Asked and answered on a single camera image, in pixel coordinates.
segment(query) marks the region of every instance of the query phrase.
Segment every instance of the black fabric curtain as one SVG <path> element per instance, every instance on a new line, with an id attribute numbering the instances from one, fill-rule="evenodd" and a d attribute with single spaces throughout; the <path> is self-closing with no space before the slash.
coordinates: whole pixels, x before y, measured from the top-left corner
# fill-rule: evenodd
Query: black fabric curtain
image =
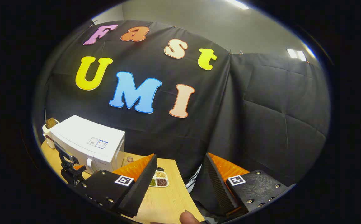
<path id="1" fill-rule="evenodd" d="M 207 151 L 249 171 L 263 170 L 286 186 L 298 182 L 319 156 L 330 123 L 323 71 L 276 55 L 230 58 L 230 74 Z M 207 211 L 219 214 L 210 183 L 201 169 L 190 194 Z"/>
<path id="2" fill-rule="evenodd" d="M 98 27 L 112 24 L 118 27 L 96 43 L 83 45 Z M 120 40 L 137 26 L 149 27 L 145 40 Z M 188 44 L 182 59 L 164 54 L 173 38 Z M 200 48 L 212 49 L 217 56 L 210 61 L 210 71 L 197 64 Z M 94 78 L 100 58 L 113 60 L 92 91 L 75 84 L 85 56 L 96 59 L 87 80 Z M 136 111 L 136 104 L 130 109 L 109 105 L 120 71 L 133 74 L 136 87 L 147 78 L 162 82 L 152 114 Z M 195 89 L 185 119 L 169 114 L 177 84 Z M 47 82 L 46 114 L 59 121 L 77 115 L 123 130 L 127 152 L 175 159 L 185 181 L 195 174 L 205 153 L 211 152 L 249 171 L 262 169 L 289 186 L 304 176 L 321 152 L 330 122 L 330 98 L 323 71 L 308 62 L 268 54 L 229 54 L 179 27 L 126 20 L 92 26 L 65 49 Z M 204 169 L 191 196 L 210 213 L 219 213 Z"/>

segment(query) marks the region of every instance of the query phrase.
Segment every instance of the purple letter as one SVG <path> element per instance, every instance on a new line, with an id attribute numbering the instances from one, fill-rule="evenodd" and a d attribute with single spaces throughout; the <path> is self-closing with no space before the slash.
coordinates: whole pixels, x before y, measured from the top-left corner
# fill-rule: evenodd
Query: purple letter
<path id="1" fill-rule="evenodd" d="M 117 25 L 109 25 L 109 26 L 101 26 L 98 28 L 98 30 L 91 36 L 91 38 L 89 38 L 89 40 L 87 40 L 84 45 L 91 45 L 91 44 L 95 44 L 96 39 L 102 38 L 107 32 L 108 29 L 110 30 L 114 30 L 115 28 L 117 28 Z"/>

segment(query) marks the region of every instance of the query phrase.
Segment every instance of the foam letter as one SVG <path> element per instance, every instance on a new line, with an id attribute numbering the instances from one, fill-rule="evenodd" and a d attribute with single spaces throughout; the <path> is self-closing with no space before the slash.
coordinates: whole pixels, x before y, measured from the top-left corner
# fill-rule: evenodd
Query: foam letter
<path id="1" fill-rule="evenodd" d="M 164 48 L 164 53 L 176 59 L 181 59 L 185 56 L 185 50 L 187 49 L 187 43 L 179 40 L 172 39 L 168 42 L 169 47 Z"/>
<path id="2" fill-rule="evenodd" d="M 145 35 L 149 32 L 149 28 L 144 26 L 134 27 L 128 30 L 129 33 L 126 33 L 121 36 L 122 41 L 142 41 L 146 39 Z"/>
<path id="3" fill-rule="evenodd" d="M 211 59 L 216 60 L 216 55 L 213 54 L 213 50 L 200 48 L 199 52 L 201 52 L 198 61 L 199 66 L 204 68 L 205 70 L 211 70 L 212 65 L 209 64 L 209 60 Z"/>
<path id="4" fill-rule="evenodd" d="M 135 109 L 139 112 L 151 114 L 153 113 L 153 99 L 161 81 L 155 78 L 146 79 L 138 88 L 135 87 L 134 77 L 129 72 L 117 73 L 118 83 L 115 89 L 114 97 L 110 100 L 110 106 L 123 107 L 122 95 L 124 95 L 127 108 L 130 109 L 138 99 L 139 103 Z"/>
<path id="5" fill-rule="evenodd" d="M 195 89 L 183 84 L 176 85 L 176 88 L 178 89 L 178 96 L 176 97 L 174 108 L 169 111 L 169 114 L 177 118 L 186 118 L 188 115 L 186 112 L 187 103 Z"/>
<path id="6" fill-rule="evenodd" d="M 75 84 L 77 84 L 78 88 L 85 90 L 92 90 L 97 88 L 105 74 L 105 70 L 109 64 L 113 62 L 112 59 L 107 57 L 102 57 L 99 59 L 99 67 L 96 71 L 95 77 L 92 81 L 87 81 L 85 76 L 87 75 L 87 71 L 92 62 L 95 61 L 95 57 L 86 56 L 81 59 L 81 65 L 78 69 L 77 75 L 75 76 Z"/>
<path id="7" fill-rule="evenodd" d="M 109 30 L 114 30 L 115 28 L 117 28 L 117 25 L 99 27 L 98 30 L 89 38 L 89 40 L 84 43 L 84 45 L 94 44 L 98 37 L 99 39 L 102 38 L 106 33 L 108 33 Z"/>

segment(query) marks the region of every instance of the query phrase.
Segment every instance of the peach letter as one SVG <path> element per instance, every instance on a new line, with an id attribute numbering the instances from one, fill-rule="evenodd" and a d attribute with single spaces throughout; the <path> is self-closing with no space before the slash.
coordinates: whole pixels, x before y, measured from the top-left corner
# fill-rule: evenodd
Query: peach letter
<path id="1" fill-rule="evenodd" d="M 176 59 L 181 59 L 182 57 L 185 56 L 184 49 L 187 49 L 186 42 L 179 39 L 172 39 L 168 42 L 168 46 L 164 48 L 164 53 L 166 55 Z"/>
<path id="2" fill-rule="evenodd" d="M 129 33 L 126 33 L 124 35 L 121 36 L 121 40 L 122 41 L 142 41 L 144 39 L 146 39 L 146 34 L 149 32 L 149 28 L 145 27 L 145 26 L 138 26 L 138 27 L 134 27 L 128 30 Z"/>
<path id="3" fill-rule="evenodd" d="M 211 70 L 212 65 L 209 64 L 209 60 L 216 60 L 216 55 L 213 54 L 213 50 L 200 48 L 199 52 L 201 52 L 198 60 L 199 66 L 204 68 L 205 70 Z"/>
<path id="4" fill-rule="evenodd" d="M 169 111 L 169 114 L 177 118 L 186 118 L 188 115 L 186 112 L 187 103 L 195 89 L 183 84 L 176 85 L 176 88 L 178 89 L 178 96 L 176 97 L 174 108 Z"/>
<path id="5" fill-rule="evenodd" d="M 117 28 L 117 25 L 109 25 L 109 26 L 101 26 L 98 30 L 89 38 L 89 40 L 85 41 L 84 45 L 91 45 L 96 42 L 96 39 L 99 37 L 102 38 L 109 30 L 114 30 Z"/>
<path id="6" fill-rule="evenodd" d="M 96 71 L 95 77 L 92 81 L 87 81 L 85 76 L 87 75 L 87 71 L 92 62 L 95 61 L 95 57 L 85 56 L 81 59 L 80 68 L 78 68 L 77 75 L 75 76 L 75 84 L 77 84 L 78 88 L 84 90 L 92 90 L 97 88 L 102 81 L 103 75 L 105 74 L 105 70 L 109 64 L 113 62 L 111 58 L 102 57 L 99 59 L 99 67 Z"/>

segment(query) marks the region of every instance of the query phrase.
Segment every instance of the orange letter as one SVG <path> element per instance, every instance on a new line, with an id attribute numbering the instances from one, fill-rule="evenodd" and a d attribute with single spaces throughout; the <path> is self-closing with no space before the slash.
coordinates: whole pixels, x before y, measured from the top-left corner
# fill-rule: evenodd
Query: orange letter
<path id="1" fill-rule="evenodd" d="M 129 33 L 126 33 L 121 36 L 122 41 L 142 41 L 146 39 L 145 35 L 149 32 L 149 28 L 144 26 L 134 27 L 128 30 Z"/>
<path id="2" fill-rule="evenodd" d="M 186 112 L 187 103 L 195 89 L 183 84 L 176 85 L 176 88 L 178 89 L 178 96 L 176 97 L 174 108 L 169 111 L 169 114 L 177 118 L 186 118 L 188 115 Z"/>
<path id="3" fill-rule="evenodd" d="M 184 49 L 187 49 L 187 43 L 179 40 L 172 39 L 168 42 L 169 47 L 164 48 L 164 53 L 176 59 L 181 59 L 185 56 Z"/>

